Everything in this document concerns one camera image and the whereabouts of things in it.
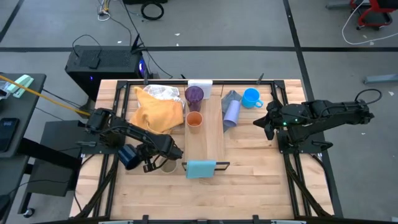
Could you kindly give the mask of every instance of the wooden table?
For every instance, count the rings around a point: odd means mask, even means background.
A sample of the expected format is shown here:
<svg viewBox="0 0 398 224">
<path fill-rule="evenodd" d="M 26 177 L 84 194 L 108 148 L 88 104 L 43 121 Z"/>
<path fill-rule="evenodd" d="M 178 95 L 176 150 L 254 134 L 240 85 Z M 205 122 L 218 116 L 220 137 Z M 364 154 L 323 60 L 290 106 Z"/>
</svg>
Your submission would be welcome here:
<svg viewBox="0 0 398 224">
<path fill-rule="evenodd" d="M 284 81 L 289 103 L 305 101 L 300 80 Z M 112 108 L 116 83 L 117 80 L 101 82 L 96 108 Z M 176 87 L 182 94 L 186 88 L 183 85 Z M 126 171 L 119 163 L 111 219 L 141 219 L 143 215 L 158 220 L 252 219 L 252 215 L 259 215 L 260 219 L 293 218 L 284 160 L 277 140 L 268 141 L 264 130 L 252 124 L 267 113 L 266 105 L 272 100 L 270 86 L 213 85 L 211 94 L 224 97 L 230 90 L 235 90 L 242 95 L 249 87 L 260 91 L 264 106 L 241 108 L 238 125 L 225 132 L 224 157 L 231 163 L 226 171 L 217 171 L 211 179 L 186 179 L 182 166 L 178 166 L 173 174 L 164 174 L 160 170 L 145 174 L 141 167 Z M 126 118 L 129 119 L 135 110 L 137 97 L 130 91 Z M 176 127 L 172 137 L 183 150 L 184 126 Z M 138 142 L 127 138 L 126 143 L 136 145 Z M 333 213 L 322 167 L 308 154 L 300 157 L 309 191 L 327 212 Z M 101 163 L 102 155 L 96 155 L 80 171 L 76 196 L 82 206 L 97 188 Z M 296 191 L 300 214 L 304 215 L 301 194 L 298 188 Z M 100 214 L 104 213 L 107 193 L 106 190 Z M 77 213 L 74 202 L 71 216 Z"/>
</svg>

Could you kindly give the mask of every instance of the blue cup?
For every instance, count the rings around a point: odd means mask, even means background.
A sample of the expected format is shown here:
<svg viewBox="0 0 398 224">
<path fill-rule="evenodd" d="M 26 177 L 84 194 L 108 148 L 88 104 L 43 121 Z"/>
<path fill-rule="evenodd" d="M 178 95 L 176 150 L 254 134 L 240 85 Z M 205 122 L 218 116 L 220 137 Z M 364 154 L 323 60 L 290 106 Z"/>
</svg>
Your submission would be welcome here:
<svg viewBox="0 0 398 224">
<path fill-rule="evenodd" d="M 260 100 L 260 93 L 255 88 L 248 88 L 244 91 L 242 105 L 245 108 L 260 108 L 264 103 Z"/>
</svg>

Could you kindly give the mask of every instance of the yellow cable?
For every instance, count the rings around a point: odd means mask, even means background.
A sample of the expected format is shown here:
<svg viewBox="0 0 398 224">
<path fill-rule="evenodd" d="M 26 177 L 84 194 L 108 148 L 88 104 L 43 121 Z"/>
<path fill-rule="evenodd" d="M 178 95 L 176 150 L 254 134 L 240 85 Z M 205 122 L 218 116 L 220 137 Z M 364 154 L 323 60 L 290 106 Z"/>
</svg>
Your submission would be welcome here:
<svg viewBox="0 0 398 224">
<path fill-rule="evenodd" d="M 62 106 L 62 107 L 64 107 L 64 108 L 66 108 L 66 109 L 73 110 L 73 111 L 76 112 L 76 113 L 80 113 L 80 114 L 84 114 L 84 115 L 90 116 L 90 114 L 87 113 L 87 112 L 84 112 L 84 111 L 81 111 L 81 110 L 72 108 L 72 107 L 70 107 L 70 106 L 64 105 L 64 104 L 62 104 L 62 103 L 59 103 L 59 102 L 57 102 L 57 101 L 55 101 L 55 100 L 53 100 L 53 99 L 51 99 L 51 98 L 49 98 L 49 97 L 47 97 L 47 96 L 45 96 L 45 95 L 42 95 L 42 94 L 40 94 L 40 93 L 37 93 L 37 92 L 34 91 L 34 90 L 31 90 L 30 88 L 26 88 L 26 87 L 24 87 L 23 85 L 20 85 L 20 84 L 14 82 L 14 81 L 12 81 L 12 80 L 10 80 L 10 79 L 8 79 L 8 78 L 2 76 L 2 75 L 0 75 L 0 78 L 1 78 L 2 80 L 5 80 L 5 81 L 7 81 L 7 82 L 9 82 L 9 83 L 12 83 L 12 84 L 18 86 L 19 88 L 22 88 L 22 89 L 28 91 L 29 93 L 33 93 L 33 94 L 35 94 L 36 96 L 45 98 L 46 100 L 48 100 L 48 101 L 50 101 L 50 102 L 52 102 L 52 103 L 55 103 L 56 105 Z"/>
</svg>

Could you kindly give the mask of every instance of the wooden board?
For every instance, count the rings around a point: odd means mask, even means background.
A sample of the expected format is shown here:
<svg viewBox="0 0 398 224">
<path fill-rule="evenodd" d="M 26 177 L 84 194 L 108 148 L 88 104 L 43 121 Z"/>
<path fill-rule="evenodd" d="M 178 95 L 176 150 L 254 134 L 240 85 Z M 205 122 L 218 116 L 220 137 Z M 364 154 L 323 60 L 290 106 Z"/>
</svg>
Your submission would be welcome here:
<svg viewBox="0 0 398 224">
<path fill-rule="evenodd" d="M 97 107 L 112 108 L 116 82 L 101 82 Z M 305 101 L 300 80 L 285 80 L 285 86 L 289 103 Z M 181 97 L 185 98 L 185 87 L 177 87 Z M 225 132 L 224 160 L 231 163 L 226 171 L 217 171 L 212 179 L 188 180 L 181 166 L 173 174 L 159 170 L 145 174 L 141 167 L 126 171 L 119 163 L 111 218 L 141 219 L 142 215 L 149 215 L 150 219 L 161 220 L 251 219 L 254 214 L 263 219 L 293 218 L 284 161 L 278 152 L 277 141 L 268 141 L 264 130 L 252 124 L 266 114 L 266 104 L 272 100 L 271 89 L 267 85 L 219 85 L 214 86 L 211 94 L 223 97 L 230 90 L 243 94 L 249 87 L 260 91 L 264 106 L 241 108 L 238 126 Z M 131 91 L 127 119 L 136 109 L 137 98 Z M 172 137 L 183 150 L 184 134 L 184 125 L 173 128 Z M 138 144 L 132 139 L 127 139 L 126 143 Z M 322 167 L 309 155 L 300 157 L 308 190 L 327 212 L 333 213 Z M 88 166 L 85 165 L 80 173 L 76 191 L 82 206 L 96 188 L 100 161 L 87 162 Z M 300 214 L 303 215 L 301 194 L 298 190 L 297 193 Z M 73 204 L 71 216 L 77 210 Z"/>
<path fill-rule="evenodd" d="M 185 107 L 185 114 L 190 112 Z M 199 133 L 185 131 L 185 160 L 215 160 L 224 161 L 223 114 L 221 111 L 221 96 L 211 95 L 210 99 L 201 104 L 203 123 Z"/>
</svg>

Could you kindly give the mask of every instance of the yellow towel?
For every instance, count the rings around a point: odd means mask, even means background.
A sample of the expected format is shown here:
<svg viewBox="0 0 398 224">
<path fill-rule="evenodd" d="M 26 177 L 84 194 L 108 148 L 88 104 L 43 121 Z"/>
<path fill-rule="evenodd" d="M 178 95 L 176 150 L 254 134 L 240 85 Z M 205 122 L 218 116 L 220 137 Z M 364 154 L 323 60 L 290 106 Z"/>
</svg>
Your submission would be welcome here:
<svg viewBox="0 0 398 224">
<path fill-rule="evenodd" d="M 139 87 L 134 87 L 134 92 L 141 107 L 131 116 L 133 125 L 154 134 L 163 134 L 183 123 L 181 102 L 158 100 Z"/>
</svg>

